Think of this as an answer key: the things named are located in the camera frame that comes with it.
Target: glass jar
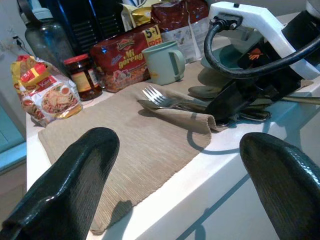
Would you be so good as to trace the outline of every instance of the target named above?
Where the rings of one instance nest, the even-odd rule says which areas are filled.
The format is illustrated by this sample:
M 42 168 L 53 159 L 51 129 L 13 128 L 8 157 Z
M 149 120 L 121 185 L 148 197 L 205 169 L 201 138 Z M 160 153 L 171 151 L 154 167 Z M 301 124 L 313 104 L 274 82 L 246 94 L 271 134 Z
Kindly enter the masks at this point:
M 75 56 L 64 61 L 72 81 L 76 84 L 80 99 L 88 101 L 102 94 L 92 61 L 88 54 Z
M 67 74 L 64 60 L 75 54 L 63 27 L 53 18 L 41 19 L 41 25 L 26 23 L 25 39 L 35 56 L 41 58 L 62 73 Z

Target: light green mug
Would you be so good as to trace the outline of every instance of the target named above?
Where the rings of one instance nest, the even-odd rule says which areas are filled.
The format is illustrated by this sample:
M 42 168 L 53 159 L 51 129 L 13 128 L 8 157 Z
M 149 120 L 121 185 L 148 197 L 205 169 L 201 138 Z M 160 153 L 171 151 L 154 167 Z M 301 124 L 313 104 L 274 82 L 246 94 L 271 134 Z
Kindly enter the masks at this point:
M 154 84 L 166 85 L 184 77 L 185 58 L 176 41 L 150 46 L 142 51 Z

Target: food bag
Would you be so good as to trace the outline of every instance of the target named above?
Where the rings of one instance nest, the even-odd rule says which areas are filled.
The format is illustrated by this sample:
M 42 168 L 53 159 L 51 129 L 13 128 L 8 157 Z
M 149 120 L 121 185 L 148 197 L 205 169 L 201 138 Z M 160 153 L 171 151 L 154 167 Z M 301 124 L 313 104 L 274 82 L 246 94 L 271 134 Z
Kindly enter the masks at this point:
M 97 43 L 90 50 L 103 71 L 106 90 L 115 93 L 150 78 L 142 50 L 162 43 L 156 24 L 144 24 Z
M 41 126 L 82 110 L 76 85 L 50 63 L 20 55 L 11 74 L 22 108 Z
M 153 4 L 151 8 L 151 22 L 158 24 L 162 40 L 177 41 L 186 63 L 204 56 L 208 15 L 204 0 L 172 0 Z

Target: beige placemat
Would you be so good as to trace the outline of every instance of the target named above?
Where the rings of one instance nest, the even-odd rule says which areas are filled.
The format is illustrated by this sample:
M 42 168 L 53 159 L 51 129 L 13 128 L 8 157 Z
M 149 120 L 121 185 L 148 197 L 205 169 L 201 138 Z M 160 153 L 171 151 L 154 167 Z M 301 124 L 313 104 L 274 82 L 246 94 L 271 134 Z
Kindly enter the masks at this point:
M 157 89 L 181 97 L 189 87 L 200 85 L 202 69 L 198 62 L 190 64 L 183 81 Z M 91 225 L 95 234 L 103 233 L 181 170 L 210 143 L 210 128 L 216 128 L 214 118 L 207 114 L 143 109 L 137 99 L 144 98 L 142 89 L 148 85 L 140 82 L 129 86 L 75 116 L 50 123 L 38 134 L 54 163 L 91 128 L 107 127 L 117 133 L 120 150 Z

